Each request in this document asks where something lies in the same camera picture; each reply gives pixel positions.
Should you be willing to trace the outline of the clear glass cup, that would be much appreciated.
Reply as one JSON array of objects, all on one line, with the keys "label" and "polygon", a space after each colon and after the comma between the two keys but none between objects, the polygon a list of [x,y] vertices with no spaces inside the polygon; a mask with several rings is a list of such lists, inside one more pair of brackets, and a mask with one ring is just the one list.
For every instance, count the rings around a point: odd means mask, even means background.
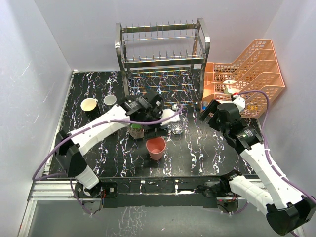
[{"label": "clear glass cup", "polygon": [[179,121],[173,122],[170,125],[170,130],[175,135],[180,135],[185,131],[185,128],[187,126],[188,119],[186,115],[180,114],[179,115]]}]

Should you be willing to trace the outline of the grey patterned small cup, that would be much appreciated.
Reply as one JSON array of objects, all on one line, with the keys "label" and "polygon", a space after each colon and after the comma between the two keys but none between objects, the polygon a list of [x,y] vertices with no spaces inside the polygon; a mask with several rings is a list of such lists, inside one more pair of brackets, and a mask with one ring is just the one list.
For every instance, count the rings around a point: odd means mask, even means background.
[{"label": "grey patterned small cup", "polygon": [[103,102],[106,106],[113,106],[117,102],[117,98],[115,95],[107,95],[104,99]]}]

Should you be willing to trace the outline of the white cat-pattern mug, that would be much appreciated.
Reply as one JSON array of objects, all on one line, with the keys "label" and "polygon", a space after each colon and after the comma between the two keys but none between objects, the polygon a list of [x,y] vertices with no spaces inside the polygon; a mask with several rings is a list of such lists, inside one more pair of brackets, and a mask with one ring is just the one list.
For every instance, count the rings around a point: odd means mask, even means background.
[{"label": "white cat-pattern mug", "polygon": [[142,139],[144,137],[144,129],[142,125],[131,124],[128,127],[129,134],[134,139]]}]

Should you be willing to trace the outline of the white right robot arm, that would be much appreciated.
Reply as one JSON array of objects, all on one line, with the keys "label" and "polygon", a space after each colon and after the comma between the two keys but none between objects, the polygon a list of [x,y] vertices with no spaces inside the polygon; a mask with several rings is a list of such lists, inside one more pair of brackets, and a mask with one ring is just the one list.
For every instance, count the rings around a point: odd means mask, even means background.
[{"label": "white right robot arm", "polygon": [[265,189],[232,170],[220,177],[220,190],[226,196],[245,198],[262,212],[279,235],[284,236],[309,222],[316,211],[316,201],[290,184],[285,174],[269,156],[264,140],[254,128],[242,121],[240,112],[245,100],[236,97],[231,102],[212,100],[200,115],[203,121],[212,114],[208,125],[220,131],[227,143],[255,170]]}]

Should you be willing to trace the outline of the black mug cream inside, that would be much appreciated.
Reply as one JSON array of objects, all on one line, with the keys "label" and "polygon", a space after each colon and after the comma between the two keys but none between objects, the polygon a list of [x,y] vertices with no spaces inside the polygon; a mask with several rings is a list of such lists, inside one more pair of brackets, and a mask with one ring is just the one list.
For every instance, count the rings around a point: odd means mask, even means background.
[{"label": "black mug cream inside", "polygon": [[100,116],[98,100],[95,98],[84,99],[80,107],[90,120],[97,119]]}]

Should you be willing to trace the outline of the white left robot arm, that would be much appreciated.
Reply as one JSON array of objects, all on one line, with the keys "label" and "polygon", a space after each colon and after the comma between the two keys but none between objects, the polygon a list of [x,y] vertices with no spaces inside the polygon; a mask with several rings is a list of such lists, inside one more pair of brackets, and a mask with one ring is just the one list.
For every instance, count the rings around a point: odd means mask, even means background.
[{"label": "white left robot arm", "polygon": [[106,113],[85,126],[56,134],[54,155],[69,178],[76,179],[91,197],[102,192],[102,182],[83,156],[97,143],[131,124],[148,127],[151,137],[156,128],[165,130],[178,113],[164,108],[160,95],[150,92],[145,96],[126,96]]}]

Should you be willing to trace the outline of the pink plastic cup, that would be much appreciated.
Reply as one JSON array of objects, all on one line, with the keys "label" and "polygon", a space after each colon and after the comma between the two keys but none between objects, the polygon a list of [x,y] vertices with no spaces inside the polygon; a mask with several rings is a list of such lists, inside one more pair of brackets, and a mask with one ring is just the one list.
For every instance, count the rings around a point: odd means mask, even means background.
[{"label": "pink plastic cup", "polygon": [[151,159],[160,160],[166,148],[166,142],[162,137],[150,139],[146,142],[146,148]]}]

